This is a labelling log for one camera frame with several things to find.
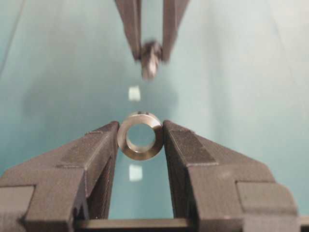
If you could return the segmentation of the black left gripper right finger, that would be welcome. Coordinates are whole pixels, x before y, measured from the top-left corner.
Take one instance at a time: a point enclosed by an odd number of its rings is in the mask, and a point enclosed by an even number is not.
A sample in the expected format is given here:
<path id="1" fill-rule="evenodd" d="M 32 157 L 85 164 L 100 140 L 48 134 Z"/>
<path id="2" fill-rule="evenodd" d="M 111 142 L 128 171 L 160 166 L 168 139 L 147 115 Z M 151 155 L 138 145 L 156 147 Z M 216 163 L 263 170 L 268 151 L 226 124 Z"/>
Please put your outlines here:
<path id="1" fill-rule="evenodd" d="M 291 191 L 257 160 L 163 123 L 174 232 L 306 232 Z"/>

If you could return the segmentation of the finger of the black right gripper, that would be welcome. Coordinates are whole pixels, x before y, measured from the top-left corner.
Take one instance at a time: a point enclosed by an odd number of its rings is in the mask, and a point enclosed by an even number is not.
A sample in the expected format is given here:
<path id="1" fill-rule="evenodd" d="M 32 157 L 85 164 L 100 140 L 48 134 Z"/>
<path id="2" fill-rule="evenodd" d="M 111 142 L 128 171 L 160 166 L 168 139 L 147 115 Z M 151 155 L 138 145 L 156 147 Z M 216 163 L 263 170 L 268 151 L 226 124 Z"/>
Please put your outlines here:
<path id="1" fill-rule="evenodd" d="M 162 60 L 168 62 L 189 0 L 163 1 Z"/>
<path id="2" fill-rule="evenodd" d="M 135 60 L 141 53 L 141 0 L 116 0 L 124 32 Z"/>

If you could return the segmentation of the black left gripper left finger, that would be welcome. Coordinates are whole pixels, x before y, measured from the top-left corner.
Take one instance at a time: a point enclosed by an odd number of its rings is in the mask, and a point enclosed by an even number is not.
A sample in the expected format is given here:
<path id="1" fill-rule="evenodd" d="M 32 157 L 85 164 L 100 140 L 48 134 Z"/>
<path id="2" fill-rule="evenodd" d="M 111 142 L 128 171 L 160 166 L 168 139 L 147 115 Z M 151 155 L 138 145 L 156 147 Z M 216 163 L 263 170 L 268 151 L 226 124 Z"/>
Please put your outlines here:
<path id="1" fill-rule="evenodd" d="M 119 124 L 110 122 L 6 170 L 3 232 L 71 232 L 75 219 L 108 217 Z"/>

